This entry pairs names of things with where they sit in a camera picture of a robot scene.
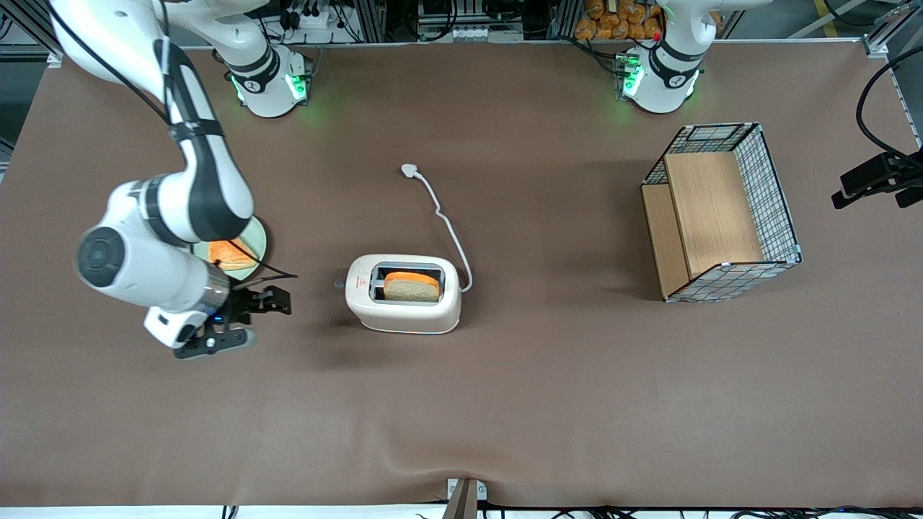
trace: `plate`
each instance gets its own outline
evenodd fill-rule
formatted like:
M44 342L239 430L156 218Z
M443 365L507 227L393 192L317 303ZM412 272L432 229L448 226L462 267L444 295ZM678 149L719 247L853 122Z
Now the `plate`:
M250 222L248 222L246 227L244 227L244 232L241 233L238 237L241 239L241 241L246 243L248 247L250 247L250 250L253 251L254 256L259 258L260 261L266 257L266 248L268 242L268 239L266 238L266 229L263 227L263 223L256 216L250 219ZM208 261L209 242L199 242L193 244L192 253L195 256ZM253 272L256 272L258 268L259 264L250 267L249 269L223 272L230 277L233 277L235 280L243 281L253 275Z

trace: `green led light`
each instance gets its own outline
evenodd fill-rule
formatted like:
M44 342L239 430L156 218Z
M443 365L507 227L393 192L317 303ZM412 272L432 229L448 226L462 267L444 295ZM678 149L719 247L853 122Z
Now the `green led light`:
M638 85L641 84L641 80L644 78L644 67L636 66L634 72L632 72L627 78L625 78L625 95L634 95L638 93Z
M285 75L285 82L289 85L289 90L292 91L292 95L297 100L302 100L306 96L307 87L305 85L305 80L298 76L289 76Z
M240 83L237 82L237 78L235 78L234 76L231 76L231 82L234 84L234 88L237 90L237 99L239 99L240 102L243 103L244 93L240 91Z

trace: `table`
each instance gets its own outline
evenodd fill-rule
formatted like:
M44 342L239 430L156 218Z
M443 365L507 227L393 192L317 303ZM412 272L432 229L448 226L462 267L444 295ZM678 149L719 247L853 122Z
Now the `table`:
M182 162L128 89L48 71L0 187L0 504L491 501L923 504L923 204L835 211L878 151L857 42L717 44L671 115L617 103L567 45L335 49L307 109L259 120L193 53L270 229L292 316L190 362L74 274L119 183ZM915 147L890 81L869 125ZM756 120L805 262L714 305L659 301L638 185L686 124ZM460 327L363 329L334 289L367 253L456 252Z

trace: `wooden panel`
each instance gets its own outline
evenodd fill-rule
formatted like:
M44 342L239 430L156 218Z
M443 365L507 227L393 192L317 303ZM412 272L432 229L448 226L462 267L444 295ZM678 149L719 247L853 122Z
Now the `wooden panel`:
M647 227L651 231L653 259L657 264L657 279L664 299L689 282L683 244L679 238L677 214L667 184L641 186Z
M689 278L764 260L734 153L671 153L665 163Z

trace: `cable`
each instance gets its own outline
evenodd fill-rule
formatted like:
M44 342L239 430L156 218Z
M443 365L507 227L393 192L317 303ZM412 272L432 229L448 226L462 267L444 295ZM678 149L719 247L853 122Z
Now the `cable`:
M461 262L464 263L465 272L468 273L468 284L462 288L462 292L468 292L471 290L472 285L474 285L474 276L471 274L471 265L468 264L468 257L464 254L464 249L462 249L462 244L459 242L459 238L455 235L455 229L452 227L452 222L449 221L449 218L442 214L442 205L439 203L439 199L436 197L436 191L433 191L433 187L429 185L429 182L426 181L426 178L420 173L420 170L413 164L404 164L401 166L401 172L407 178L416 178L423 182L423 185L426 186L426 190L429 191L429 196L433 199L433 203L436 204L436 216L442 219L446 223L446 227L449 228L449 234L452 236L452 241L455 242L455 247L459 250L461 255Z
M4 29L3 26L7 22L9 22L9 25L7 25L6 29ZM6 15L3 15L3 17L0 18L0 30L3 32L3 34L0 34L0 40L3 40L12 29L13 29L13 19L8 18Z
M239 506L222 506L222 519L234 519L239 509Z
M885 64L885 66L880 68L878 72L875 72L875 74L871 77L871 79L869 79L869 82L866 83L865 88L862 90L862 95L859 96L859 101L858 101L858 104L856 105L856 123L858 124L859 130L862 132L862 135L866 136L866 139L875 143L875 145L878 146L879 148L885 151L889 151L893 153L894 155L896 155L897 157L900 157L901 159L904 159L905 161L914 165L915 167L923 170L923 164L908 157L906 154L900 152L895 147L879 139L875 134L871 132L871 130L869 130L869 127L866 126L865 121L862 119L862 111L865 108L865 103L869 97L869 92L871 92L871 89L875 85L875 82L878 81L878 79L881 76L883 76L888 70L893 69L898 63L901 63L902 61L906 60L908 57L914 54L919 54L921 52L923 52L923 45L914 47L913 49L910 49L909 51L898 55L893 60Z
M588 46L586 46L586 45L580 43L580 41L575 40L574 38L571 38L570 36L555 36L554 38L552 38L552 40L563 40L563 41L565 41L565 42L570 42L573 46L575 46L575 47L577 47L578 49L584 51L586 54L596 54L596 55L598 55L599 57L605 57L605 58L609 58L609 59L616 59L616 55L615 55L615 54L601 53L601 52L599 52L599 51L595 51L592 47L588 47Z
M362 38L359 38L358 33L353 29L353 24L351 24L346 17L346 9L343 8L339 0L330 2L330 5L333 6L333 10L336 11L337 16L340 17L340 20L343 22L343 28L346 30L346 34L349 34L349 37L352 38L354 42L362 43Z
M411 26L411 20L417 19L417 21L419 21L419 16L416 13L411 13L407 9L407 7L411 6L414 1L415 0L404 0L402 16L404 18L404 27L407 29L407 32L410 32L410 35L413 36L414 39L418 42L434 42L435 40L439 40L440 38L447 36L450 32L452 32L452 29L455 28L455 24L459 19L459 8L455 3L456 0L447 0L449 2L449 8L446 10L446 26L442 28L439 34L433 36L432 38L420 34Z
M99 54L96 54L96 52L93 51L93 49L90 49L90 47L83 40L81 40L80 37L77 36L77 34L75 34L74 31L61 19L61 15L57 13L57 10L55 10L53 6L49 4L48 7L49 7L48 11L51 13L52 18L54 18L54 21L56 21L57 24L61 26L61 29L63 29L64 32L66 32L67 35L70 36L70 38L74 40L74 42L76 42L77 45L80 46L81 49L83 49L87 54L89 54L90 57L95 59L100 65L102 65L103 68L108 70L109 73L115 76L119 81L122 81L123 83L125 83L125 86L127 86L139 98L141 98L141 101L143 101L148 107L150 107L150 109L153 110L154 113L156 113L157 116L160 119L162 119L164 123L166 123L168 126L170 125L170 117L167 116L167 114L163 110L161 110L159 106L154 104L154 102L151 101L148 96L144 95L144 92L142 92L141 89L135 86L134 83L126 79L126 77L123 76L121 72L119 72L118 70L115 70L115 68L109 65L108 63L106 63L106 61L102 59Z
M167 15L167 5L161 0L161 12L163 13L163 39L161 48L161 77L163 81L163 111L167 114L169 122L170 105L167 101L167 92L173 91L172 81L170 80L170 16Z
M259 26L263 28L263 36L265 36L268 41L271 42L273 41L273 39L275 39L278 42L282 41L282 35L276 32L275 30L272 32L272 35L270 36L269 30L266 29L266 22L263 20L263 15L259 14L259 9L257 9L257 19L259 20Z
M611 68L610 66L607 66L607 65L603 62L603 58L605 58L605 59L616 59L616 55L615 55L615 54L601 53L601 52L595 50L595 49L593 48L593 46L590 44L589 41L586 42L586 45L583 45L582 43L580 43L579 41L577 41L577 40L571 38L570 36L555 36L554 38L552 38L552 40L563 40L563 41L565 41L565 42L570 42L572 45L574 45L574 46L577 47L578 49L584 51L586 54L591 55L591 56L593 57L593 59L596 60L596 64L598 64L603 70L605 70L605 71L608 72L609 74L612 74L612 75L615 75L615 76L625 76L625 73L623 73L623 72L618 72L617 70Z
M612 74L613 76L620 76L620 75L623 75L623 74L617 72L614 68L612 68L612 67L606 65L606 64L603 62L603 58L600 57L599 54L596 53L596 51L593 49L593 46L590 45L590 41L589 41L589 40L586 41L586 46L587 46L588 49L590 49L590 55L593 57L594 60L596 60L596 63L597 63L603 70L605 70L605 71L608 72L609 74Z
M314 76L318 74L320 70L320 58L324 57L324 45L320 45L320 51L318 52L318 59L314 60L314 65L311 67L311 75L309 78L313 79Z
M264 263L262 259L259 259L259 258L255 257L254 255L250 254L249 252L247 252L246 250L244 250L243 247L241 247L241 246L235 244L235 242L234 242L233 240L225 240L225 241L228 242L229 244L233 245L234 248L236 248L237 250L239 250L239 251L241 252L241 254L243 254L244 256L247 256L247 257L250 258L251 260L255 261L260 267L263 267L264 269L268 269L268 270L270 270L270 271L276 272L277 274L280 275L279 277L273 277L273 279L296 279L296 278L298 277L298 274L290 274L290 273L288 273L288 272L286 272L286 271L280 271L279 269L273 267L272 265L269 265L268 263Z
M867 23L864 21L854 21L854 20L849 20L847 18L843 18L843 15L837 13L836 9L830 6L830 0L822 0L822 2L827 7L827 10L830 11L830 14L833 15L833 17L836 18L836 20L842 23L843 25L848 25L850 27L871 27L875 25L874 19Z

